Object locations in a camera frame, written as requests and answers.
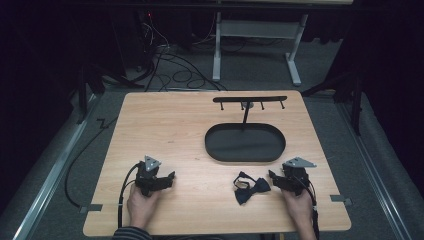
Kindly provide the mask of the person's left hand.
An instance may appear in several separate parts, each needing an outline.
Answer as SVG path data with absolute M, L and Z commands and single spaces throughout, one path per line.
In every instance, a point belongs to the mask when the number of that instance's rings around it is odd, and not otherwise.
M 150 196 L 144 196 L 139 187 L 133 184 L 130 188 L 130 195 L 127 200 L 127 209 L 129 212 L 131 227 L 145 229 L 157 206 L 157 201 L 161 192 L 153 192 Z

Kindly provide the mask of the grey table edge bracket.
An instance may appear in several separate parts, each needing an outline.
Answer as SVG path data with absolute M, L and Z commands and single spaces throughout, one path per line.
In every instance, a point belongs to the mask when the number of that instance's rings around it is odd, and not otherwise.
M 332 202 L 341 202 L 345 206 L 351 206 L 353 204 L 350 198 L 346 198 L 344 195 L 330 195 Z

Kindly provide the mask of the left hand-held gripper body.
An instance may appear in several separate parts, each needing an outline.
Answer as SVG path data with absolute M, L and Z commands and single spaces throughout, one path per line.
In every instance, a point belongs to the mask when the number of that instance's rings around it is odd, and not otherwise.
M 153 190 L 152 186 L 156 180 L 160 179 L 157 177 L 160 165 L 160 161 L 150 156 L 145 156 L 144 160 L 139 162 L 135 183 L 144 196 L 149 196 L 151 192 L 159 191 Z

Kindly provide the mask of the black hook rack with tray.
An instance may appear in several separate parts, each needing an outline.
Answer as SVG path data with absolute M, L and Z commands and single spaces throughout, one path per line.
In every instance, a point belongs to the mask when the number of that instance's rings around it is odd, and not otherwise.
M 250 109 L 259 103 L 279 102 L 281 108 L 286 96 L 262 97 L 215 97 L 224 109 L 224 103 L 239 103 L 244 111 L 241 123 L 220 123 L 212 126 L 205 135 L 206 152 L 221 162 L 272 162 L 277 160 L 286 148 L 284 134 L 275 126 L 267 123 L 248 122 Z

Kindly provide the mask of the metal floor rail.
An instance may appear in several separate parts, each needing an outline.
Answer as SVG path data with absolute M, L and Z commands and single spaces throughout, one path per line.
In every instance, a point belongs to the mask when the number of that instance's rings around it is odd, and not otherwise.
M 79 119 L 80 113 L 74 110 L 69 119 L 57 132 L 52 142 L 35 165 L 35 170 L 24 181 L 24 192 L 36 191 L 23 220 L 13 235 L 12 240 L 30 240 L 44 215 L 55 191 L 70 164 L 70 156 L 88 123 L 89 117 L 100 98 L 94 94 L 88 97 L 88 112 Z
M 336 108 L 345 125 L 347 126 L 355 146 L 360 153 L 360 159 L 364 165 L 365 173 L 396 239 L 412 240 L 412 236 L 405 224 L 405 221 L 402 219 L 399 209 L 396 206 L 396 203 L 389 193 L 385 183 L 383 182 L 383 179 L 381 178 L 381 175 L 379 174 L 375 164 L 373 163 L 371 155 L 369 154 L 362 138 L 351 126 L 350 114 L 347 107 L 344 104 L 337 104 Z

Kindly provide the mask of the white metal desk frame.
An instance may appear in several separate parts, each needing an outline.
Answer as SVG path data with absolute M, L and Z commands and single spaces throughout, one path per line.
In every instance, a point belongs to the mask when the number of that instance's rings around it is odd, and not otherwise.
M 288 39 L 293 41 L 290 52 L 285 53 L 285 61 L 290 73 L 292 84 L 301 85 L 301 79 L 295 63 L 295 57 L 306 28 L 308 15 L 303 14 L 296 22 L 267 22 L 254 20 L 227 20 L 216 14 L 215 50 L 213 58 L 212 80 L 221 78 L 221 39 L 223 37 Z

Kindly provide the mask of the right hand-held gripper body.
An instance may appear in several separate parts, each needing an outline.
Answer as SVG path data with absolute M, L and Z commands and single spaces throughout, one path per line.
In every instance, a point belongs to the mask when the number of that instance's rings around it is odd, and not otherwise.
M 316 164 L 301 157 L 295 157 L 282 164 L 283 167 L 283 189 L 294 192 L 299 196 L 302 191 L 309 187 L 309 175 L 307 168 L 315 168 Z

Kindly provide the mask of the black tripod stand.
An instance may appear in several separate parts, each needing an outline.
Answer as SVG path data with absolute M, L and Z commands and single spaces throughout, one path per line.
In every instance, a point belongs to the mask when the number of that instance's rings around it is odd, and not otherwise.
M 90 88 L 94 95 L 103 95 L 105 86 L 103 77 L 107 76 L 124 86 L 131 88 L 143 88 L 143 85 L 131 82 L 123 76 L 116 75 L 96 64 L 84 64 L 78 72 L 78 110 L 79 118 L 77 123 L 81 124 L 88 117 L 88 97 L 87 88 Z
M 335 103 L 345 103 L 350 101 L 351 115 L 350 123 L 354 132 L 360 135 L 359 119 L 362 99 L 362 78 L 359 73 L 346 72 L 340 76 L 325 80 L 305 91 L 301 92 L 303 97 L 309 97 L 320 91 L 332 89 L 335 91 L 333 100 Z

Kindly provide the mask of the dark navy bow tie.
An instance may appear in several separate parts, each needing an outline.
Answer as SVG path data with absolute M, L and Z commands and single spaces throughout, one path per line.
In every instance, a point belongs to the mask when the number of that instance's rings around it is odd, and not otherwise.
M 265 193 L 271 190 L 270 185 L 264 178 L 255 180 L 245 172 L 240 171 L 234 179 L 234 195 L 239 205 L 245 204 L 254 194 Z

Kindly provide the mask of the person's right hand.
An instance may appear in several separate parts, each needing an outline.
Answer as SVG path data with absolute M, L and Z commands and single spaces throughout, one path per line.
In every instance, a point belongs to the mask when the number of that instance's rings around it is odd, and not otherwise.
M 282 190 L 282 194 L 297 232 L 302 229 L 313 230 L 312 200 L 309 193 L 303 190 L 299 196 L 296 196 L 294 192 Z

